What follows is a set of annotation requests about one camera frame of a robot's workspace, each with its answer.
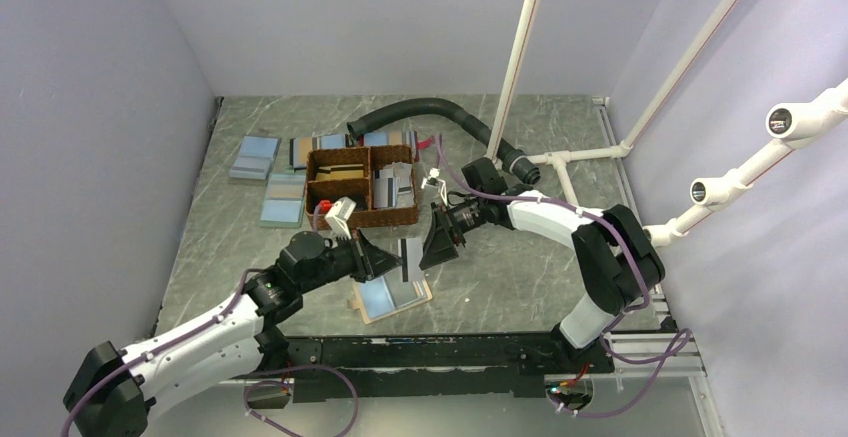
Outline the grey striped credit card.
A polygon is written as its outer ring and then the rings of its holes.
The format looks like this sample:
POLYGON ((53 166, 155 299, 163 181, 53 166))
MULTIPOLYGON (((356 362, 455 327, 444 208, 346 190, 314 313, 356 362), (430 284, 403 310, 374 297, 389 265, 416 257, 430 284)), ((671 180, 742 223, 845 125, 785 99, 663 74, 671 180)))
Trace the grey striped credit card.
POLYGON ((420 268, 423 258, 423 243, 419 237, 402 238, 398 241, 399 256, 402 260, 400 267, 401 281, 412 283, 424 279, 424 272, 420 268))

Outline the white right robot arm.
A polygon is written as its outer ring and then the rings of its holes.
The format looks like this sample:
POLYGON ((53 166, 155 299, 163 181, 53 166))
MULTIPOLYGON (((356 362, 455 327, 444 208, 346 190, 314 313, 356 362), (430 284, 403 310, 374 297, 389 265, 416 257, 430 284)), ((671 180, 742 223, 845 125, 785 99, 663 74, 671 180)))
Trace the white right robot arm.
POLYGON ((585 294, 554 328, 551 358, 574 372, 615 319, 665 277, 664 264, 630 208, 581 211, 532 187, 510 187, 492 162, 478 159, 462 169, 470 191, 461 203, 432 204, 431 226, 419 266, 426 270, 457 258, 466 234, 485 224, 529 232, 571 249, 585 294))

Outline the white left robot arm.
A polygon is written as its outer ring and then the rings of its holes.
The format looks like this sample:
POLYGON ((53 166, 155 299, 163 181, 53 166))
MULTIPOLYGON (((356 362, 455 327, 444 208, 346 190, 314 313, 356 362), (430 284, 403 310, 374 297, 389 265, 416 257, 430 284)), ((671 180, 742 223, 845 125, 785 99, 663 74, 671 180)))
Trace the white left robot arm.
POLYGON ((279 374, 288 342, 278 326, 302 309, 306 293, 346 277, 368 282, 402 262, 358 229, 334 239, 295 234, 273 264, 246 269, 234 292, 205 313, 124 348, 110 341, 91 348, 63 397, 61 435, 139 436, 155 417, 221 380, 279 374))

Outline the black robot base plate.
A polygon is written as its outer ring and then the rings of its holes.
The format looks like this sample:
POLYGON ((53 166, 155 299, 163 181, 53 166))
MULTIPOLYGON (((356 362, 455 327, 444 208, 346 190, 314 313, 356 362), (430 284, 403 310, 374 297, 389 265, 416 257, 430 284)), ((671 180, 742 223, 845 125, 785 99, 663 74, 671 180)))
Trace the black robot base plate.
POLYGON ((250 377, 284 376, 297 403, 349 396, 509 394, 542 398, 577 376, 611 374, 601 345, 570 350, 550 331, 291 337, 250 377))

